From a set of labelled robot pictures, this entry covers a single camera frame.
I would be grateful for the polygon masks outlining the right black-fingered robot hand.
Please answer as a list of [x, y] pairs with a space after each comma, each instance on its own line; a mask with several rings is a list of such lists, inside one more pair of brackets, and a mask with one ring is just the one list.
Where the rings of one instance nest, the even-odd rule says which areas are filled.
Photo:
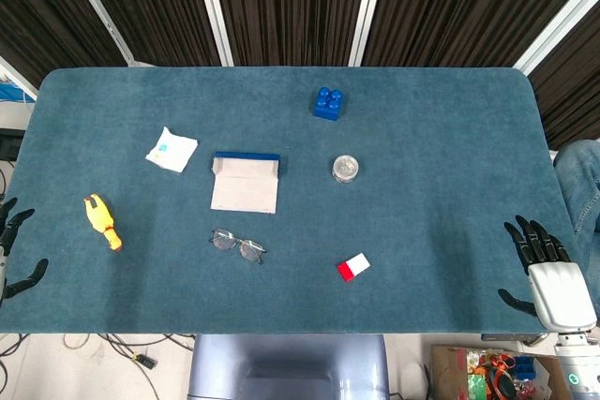
[[511, 308], [539, 319], [552, 333], [581, 333], [597, 322], [591, 294], [579, 265], [572, 261], [562, 242], [538, 222], [516, 217], [505, 222], [532, 292], [530, 302], [499, 289]]

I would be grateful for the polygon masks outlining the left black-fingered robot hand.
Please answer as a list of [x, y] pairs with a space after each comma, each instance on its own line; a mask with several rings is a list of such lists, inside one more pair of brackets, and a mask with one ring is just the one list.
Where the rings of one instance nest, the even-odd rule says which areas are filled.
[[1, 205], [1, 301], [10, 299], [34, 287], [45, 275], [49, 264], [47, 259], [41, 259], [28, 277], [19, 282], [8, 284], [8, 257], [18, 235], [19, 227], [24, 220], [31, 217], [35, 212], [34, 209], [28, 209], [15, 214], [8, 220], [8, 213], [17, 201], [17, 198], [12, 198]]

